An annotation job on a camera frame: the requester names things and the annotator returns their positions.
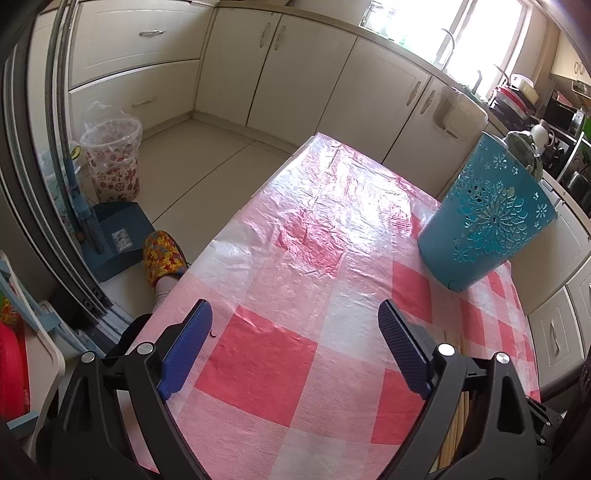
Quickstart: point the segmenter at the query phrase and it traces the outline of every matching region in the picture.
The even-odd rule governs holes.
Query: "cabinet handle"
[[[131,106],[136,107],[136,106],[140,106],[140,105],[145,105],[146,103],[152,103],[154,100],[156,100],[155,95],[152,98],[148,98],[147,100],[144,100],[143,102],[132,103]]]
[[[410,102],[417,96],[418,88],[421,86],[421,82],[418,81],[417,84],[414,86],[413,91],[410,92],[410,96],[408,97],[407,106],[410,105]]]
[[[148,30],[147,32],[139,32],[140,37],[155,37],[156,35],[162,35],[166,30]]]
[[[277,38],[275,39],[275,51],[277,51],[279,49],[279,41],[281,40],[281,37],[283,36],[283,32],[285,31],[286,28],[287,28],[287,26],[283,25],[281,27],[281,29],[279,30],[279,33],[277,34]]]
[[[423,113],[425,113],[425,111],[427,111],[427,108],[429,108],[429,105],[431,105],[431,102],[433,101],[434,96],[435,96],[435,90],[431,90],[431,93],[429,93],[429,97],[427,98],[425,105],[423,105],[423,108],[421,108],[421,115]]]
[[[269,33],[269,29],[270,28],[271,28],[271,22],[269,22],[267,24],[267,26],[265,27],[265,30],[262,31],[262,34],[261,34],[261,43],[259,44],[259,48],[262,48],[263,45],[265,44],[265,37]]]
[[[556,347],[554,356],[558,356],[558,354],[560,353],[560,345],[558,344],[558,340],[556,337],[556,328],[554,327],[554,320],[550,320],[550,334],[552,335],[552,340],[554,340],[554,346]]]

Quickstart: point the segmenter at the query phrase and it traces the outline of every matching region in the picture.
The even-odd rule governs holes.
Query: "table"
[[[216,336],[168,406],[214,480],[375,480],[423,405],[378,329],[389,298],[466,355],[508,353],[539,399],[510,264],[456,294],[421,262],[418,234],[437,206],[318,134],[211,241],[134,346],[198,299],[211,303]],[[126,423],[138,460],[155,469]]]

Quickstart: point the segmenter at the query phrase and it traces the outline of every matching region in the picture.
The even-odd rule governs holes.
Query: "silver screw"
[[[142,343],[138,347],[138,353],[140,355],[148,355],[149,353],[152,353],[153,350],[154,350],[154,345],[152,345],[151,343],[148,343],[148,342]]]
[[[82,355],[82,363],[89,364],[95,359],[95,354],[93,352],[86,352]]]
[[[452,356],[454,353],[456,353],[456,349],[449,343],[442,343],[437,347],[437,350],[439,350],[439,353],[443,356]]]
[[[509,355],[507,355],[506,353],[501,352],[496,354],[496,361],[500,364],[508,364],[509,360]]]

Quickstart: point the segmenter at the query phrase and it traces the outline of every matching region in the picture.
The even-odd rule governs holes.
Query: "colorful slipper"
[[[152,288],[166,275],[181,276],[187,271],[185,259],[178,243],[168,233],[156,230],[144,242],[144,266]]]

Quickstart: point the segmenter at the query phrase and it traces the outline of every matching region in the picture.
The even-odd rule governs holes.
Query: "blue trash can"
[[[533,176],[483,133],[420,233],[418,248],[436,279],[462,291],[516,254],[556,216]]]

